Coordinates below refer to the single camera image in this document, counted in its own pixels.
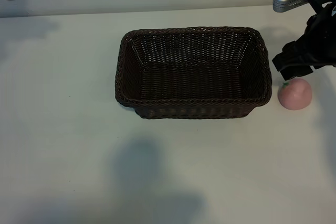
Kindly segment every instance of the white tabletop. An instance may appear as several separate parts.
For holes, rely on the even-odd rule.
[[[269,58],[309,6],[0,19],[0,223],[336,222],[336,69],[313,102],[273,96],[243,119],[146,120],[114,98],[120,40],[140,28],[246,26]]]

